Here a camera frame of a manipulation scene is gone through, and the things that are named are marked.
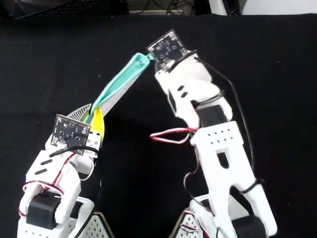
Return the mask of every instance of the black circuit board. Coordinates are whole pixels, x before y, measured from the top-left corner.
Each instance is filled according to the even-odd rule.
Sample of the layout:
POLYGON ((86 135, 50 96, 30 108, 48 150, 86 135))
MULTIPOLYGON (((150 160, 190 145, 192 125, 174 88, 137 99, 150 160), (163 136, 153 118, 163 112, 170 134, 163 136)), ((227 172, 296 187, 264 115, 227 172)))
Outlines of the black circuit board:
POLYGON ((163 71, 169 70, 172 65, 188 54, 188 50, 179 40, 174 30, 170 30, 164 36, 147 47, 149 53, 163 71))
MULTIPOLYGON (((90 125, 63 115, 56 115, 51 145, 57 146, 58 142, 66 144, 67 147, 86 145, 89 132, 90 125)), ((84 150, 76 150, 74 153, 83 155, 84 150)))

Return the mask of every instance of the mint green fabric strip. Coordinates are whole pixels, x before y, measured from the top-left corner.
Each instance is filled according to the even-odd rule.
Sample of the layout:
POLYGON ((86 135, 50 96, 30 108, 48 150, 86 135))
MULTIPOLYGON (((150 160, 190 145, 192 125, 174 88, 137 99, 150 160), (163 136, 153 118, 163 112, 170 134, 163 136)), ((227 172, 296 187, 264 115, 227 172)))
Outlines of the mint green fabric strip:
POLYGON ((150 54, 136 53, 129 63, 104 88, 92 104, 91 113, 85 118, 84 122, 91 123, 95 109, 116 94, 128 82, 138 77, 149 66, 151 60, 153 60, 153 57, 150 54))

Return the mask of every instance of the white bracket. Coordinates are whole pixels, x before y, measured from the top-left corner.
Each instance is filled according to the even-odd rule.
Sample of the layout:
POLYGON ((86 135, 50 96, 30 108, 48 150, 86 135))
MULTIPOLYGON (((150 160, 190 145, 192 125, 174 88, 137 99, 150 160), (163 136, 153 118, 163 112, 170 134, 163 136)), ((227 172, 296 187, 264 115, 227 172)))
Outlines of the white bracket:
MULTIPOLYGON (((228 212, 230 188, 235 186, 243 191, 256 180, 243 148, 238 125, 235 121, 230 121, 201 128, 191 139, 191 144, 196 148, 209 189, 209 203, 219 222, 219 228, 225 237, 236 238, 228 212), (228 168, 220 164, 219 153, 225 154, 228 168)), ((244 196, 254 214, 263 222, 266 234, 276 234, 276 222, 262 186, 255 186, 244 196)))

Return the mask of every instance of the yellow tape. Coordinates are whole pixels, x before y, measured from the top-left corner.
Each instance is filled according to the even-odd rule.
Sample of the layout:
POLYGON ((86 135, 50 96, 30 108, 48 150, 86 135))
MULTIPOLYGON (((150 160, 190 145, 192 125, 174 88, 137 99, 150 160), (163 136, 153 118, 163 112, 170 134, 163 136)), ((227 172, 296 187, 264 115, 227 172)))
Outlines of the yellow tape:
POLYGON ((90 130, 98 131, 101 134, 101 142, 104 140, 105 135, 105 122, 103 114, 101 113, 99 108, 96 108, 94 111, 94 117, 91 122, 90 130))

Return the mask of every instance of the black fabric backdrop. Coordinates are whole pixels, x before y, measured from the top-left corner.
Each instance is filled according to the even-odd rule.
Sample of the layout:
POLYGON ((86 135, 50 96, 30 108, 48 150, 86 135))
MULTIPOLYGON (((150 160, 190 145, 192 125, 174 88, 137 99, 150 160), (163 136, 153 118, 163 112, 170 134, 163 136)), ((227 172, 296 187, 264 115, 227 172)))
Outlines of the black fabric backdrop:
MULTIPOLYGON (((24 176, 55 114, 92 102, 131 56, 171 28, 234 82, 278 237, 316 231, 310 215, 317 198, 317 16, 109 16, 0 23, 2 237, 16 235, 24 176)), ((227 85, 215 82, 228 89, 230 100, 227 85)), ((97 207, 116 237, 167 237, 188 205, 182 180, 195 167, 193 148, 149 140, 151 132, 183 125, 156 83, 153 65, 106 117, 97 207)), ((194 195, 206 193, 201 172, 188 187, 194 195)), ((83 190, 95 197, 97 173, 83 190)))

